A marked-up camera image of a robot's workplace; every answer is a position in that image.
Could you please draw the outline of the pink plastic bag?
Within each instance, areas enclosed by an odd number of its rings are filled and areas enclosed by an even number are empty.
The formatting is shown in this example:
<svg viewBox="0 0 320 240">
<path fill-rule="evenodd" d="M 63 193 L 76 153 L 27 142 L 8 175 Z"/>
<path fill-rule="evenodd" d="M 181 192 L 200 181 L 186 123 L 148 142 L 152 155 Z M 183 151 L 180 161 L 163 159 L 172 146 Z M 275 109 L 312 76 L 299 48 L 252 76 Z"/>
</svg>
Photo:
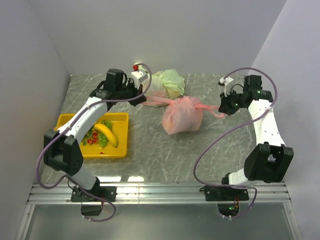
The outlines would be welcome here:
<svg viewBox="0 0 320 240">
<path fill-rule="evenodd" d="M 182 96 L 168 99 L 158 96 L 148 96 L 145 106 L 166 106 L 162 118 L 162 127 L 168 135 L 181 132 L 195 132 L 200 129 L 204 119 L 204 111 L 210 112 L 216 118 L 223 118 L 224 113 L 217 113 L 215 105 L 203 104 L 198 97 Z"/>
</svg>

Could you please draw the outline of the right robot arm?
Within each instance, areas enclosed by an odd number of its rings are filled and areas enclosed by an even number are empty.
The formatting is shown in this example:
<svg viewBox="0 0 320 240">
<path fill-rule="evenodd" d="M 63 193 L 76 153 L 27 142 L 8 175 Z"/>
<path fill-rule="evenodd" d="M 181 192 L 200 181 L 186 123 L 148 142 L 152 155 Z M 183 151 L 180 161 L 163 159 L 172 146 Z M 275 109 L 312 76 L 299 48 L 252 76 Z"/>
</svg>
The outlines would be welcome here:
<svg viewBox="0 0 320 240">
<path fill-rule="evenodd" d="M 238 193 L 236 185 L 280 183 L 294 157 L 294 150 L 286 146 L 279 133 L 272 107 L 274 99 L 270 91 L 263 89 L 261 76 L 245 76 L 241 93 L 234 90 L 236 83 L 231 77 L 222 77 L 219 85 L 224 87 L 224 92 L 220 94 L 218 111 L 231 116 L 239 109 L 247 109 L 254 121 L 256 138 L 256 147 L 246 158 L 244 167 L 226 174 L 221 181 L 221 196 L 231 200 Z"/>
</svg>

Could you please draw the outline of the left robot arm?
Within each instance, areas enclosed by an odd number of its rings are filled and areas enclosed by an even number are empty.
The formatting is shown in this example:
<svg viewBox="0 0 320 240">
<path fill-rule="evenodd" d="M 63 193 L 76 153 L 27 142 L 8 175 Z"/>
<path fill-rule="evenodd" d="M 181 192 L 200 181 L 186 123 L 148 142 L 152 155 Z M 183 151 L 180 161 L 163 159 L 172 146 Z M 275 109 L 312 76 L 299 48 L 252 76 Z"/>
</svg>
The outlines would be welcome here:
<svg viewBox="0 0 320 240">
<path fill-rule="evenodd" d="M 58 130 L 48 130 L 44 135 L 44 149 L 39 159 L 55 171 L 62 171 L 89 201 L 99 199 L 99 179 L 84 165 L 80 143 L 94 123 L 119 102 L 136 106 L 145 102 L 146 89 L 142 83 L 148 72 L 134 65 L 130 75 L 120 69 L 111 68 L 105 80 L 90 93 L 83 107 Z"/>
</svg>

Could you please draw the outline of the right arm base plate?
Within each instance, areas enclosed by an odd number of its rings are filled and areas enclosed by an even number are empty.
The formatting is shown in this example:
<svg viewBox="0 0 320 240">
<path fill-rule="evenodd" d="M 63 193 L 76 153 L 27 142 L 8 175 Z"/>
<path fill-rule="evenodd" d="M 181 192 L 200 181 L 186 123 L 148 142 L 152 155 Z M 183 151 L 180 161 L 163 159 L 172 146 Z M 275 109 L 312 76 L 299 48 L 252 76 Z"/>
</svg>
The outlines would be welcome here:
<svg viewBox="0 0 320 240">
<path fill-rule="evenodd" d="M 205 185 L 201 187 L 199 191 L 204 192 L 206 202 L 234 202 L 249 200 L 249 194 L 246 189 Z"/>
</svg>

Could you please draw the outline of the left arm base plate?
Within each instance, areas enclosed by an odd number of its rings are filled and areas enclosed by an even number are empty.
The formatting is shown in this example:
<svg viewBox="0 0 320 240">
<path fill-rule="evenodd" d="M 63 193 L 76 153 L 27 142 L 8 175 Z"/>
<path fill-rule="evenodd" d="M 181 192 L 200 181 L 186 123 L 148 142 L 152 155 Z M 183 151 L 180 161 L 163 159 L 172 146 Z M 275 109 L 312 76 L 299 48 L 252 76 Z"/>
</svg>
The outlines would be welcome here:
<svg viewBox="0 0 320 240">
<path fill-rule="evenodd" d="M 101 202 L 101 199 L 109 202 L 115 202 L 117 194 L 116 186 L 99 186 L 92 190 L 85 190 L 83 192 L 79 187 L 74 186 L 71 193 L 71 202 L 85 203 L 85 202 Z"/>
</svg>

